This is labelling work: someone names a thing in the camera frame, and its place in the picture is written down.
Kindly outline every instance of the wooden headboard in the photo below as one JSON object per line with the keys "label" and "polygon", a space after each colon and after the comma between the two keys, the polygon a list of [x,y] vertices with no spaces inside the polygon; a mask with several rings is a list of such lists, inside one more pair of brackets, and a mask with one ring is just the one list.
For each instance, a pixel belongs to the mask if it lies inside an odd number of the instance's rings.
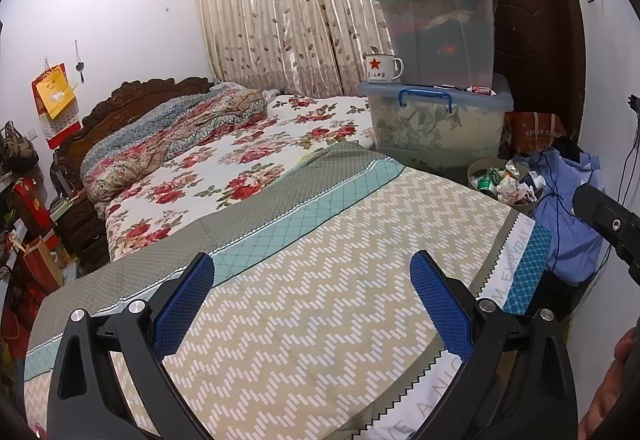
{"label": "wooden headboard", "polygon": [[98,103],[92,112],[82,119],[82,129],[70,134],[54,152],[49,169],[51,181],[59,193],[64,192],[56,175],[59,171],[76,188],[82,188],[80,164],[89,149],[118,129],[136,121],[162,102],[178,96],[204,93],[213,84],[208,78],[192,76],[178,84],[168,78],[153,78],[146,82],[124,82],[111,96]]}

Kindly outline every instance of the spoon hanging on wall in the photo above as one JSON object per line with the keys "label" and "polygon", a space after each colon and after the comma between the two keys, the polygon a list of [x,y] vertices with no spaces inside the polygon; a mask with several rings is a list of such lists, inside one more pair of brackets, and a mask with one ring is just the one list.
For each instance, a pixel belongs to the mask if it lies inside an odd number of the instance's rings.
{"label": "spoon hanging on wall", "polygon": [[78,51],[78,39],[76,39],[76,59],[78,60],[78,63],[76,64],[76,71],[79,71],[80,82],[84,84],[84,74],[82,74],[82,72],[84,71],[84,62],[80,60],[80,52]]}

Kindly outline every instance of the curtain fold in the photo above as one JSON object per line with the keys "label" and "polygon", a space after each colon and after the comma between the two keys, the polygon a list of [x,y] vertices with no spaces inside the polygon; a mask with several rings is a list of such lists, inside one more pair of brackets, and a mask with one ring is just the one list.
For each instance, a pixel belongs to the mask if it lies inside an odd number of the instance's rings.
{"label": "curtain fold", "polygon": [[391,48],[372,0],[200,0],[216,75],[316,98],[352,95],[363,55]]}

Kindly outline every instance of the nightstand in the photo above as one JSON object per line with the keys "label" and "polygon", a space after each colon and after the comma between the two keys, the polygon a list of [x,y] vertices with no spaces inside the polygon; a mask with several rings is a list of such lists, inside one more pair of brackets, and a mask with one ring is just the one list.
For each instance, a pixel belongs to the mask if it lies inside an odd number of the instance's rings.
{"label": "nightstand", "polygon": [[87,274],[109,263],[109,244],[104,221],[81,193],[73,206],[56,222],[56,231],[69,253],[76,253]]}

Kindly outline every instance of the plastic storage box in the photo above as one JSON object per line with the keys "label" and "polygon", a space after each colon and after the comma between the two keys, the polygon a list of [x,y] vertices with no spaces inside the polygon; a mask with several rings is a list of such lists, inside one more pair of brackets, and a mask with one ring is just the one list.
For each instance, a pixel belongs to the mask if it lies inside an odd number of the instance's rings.
{"label": "plastic storage box", "polygon": [[513,110],[507,80],[494,75],[495,96],[455,89],[371,84],[376,149],[399,162],[466,185],[468,167],[498,153],[504,113]]}
{"label": "plastic storage box", "polygon": [[403,84],[490,87],[496,0],[378,0]]}

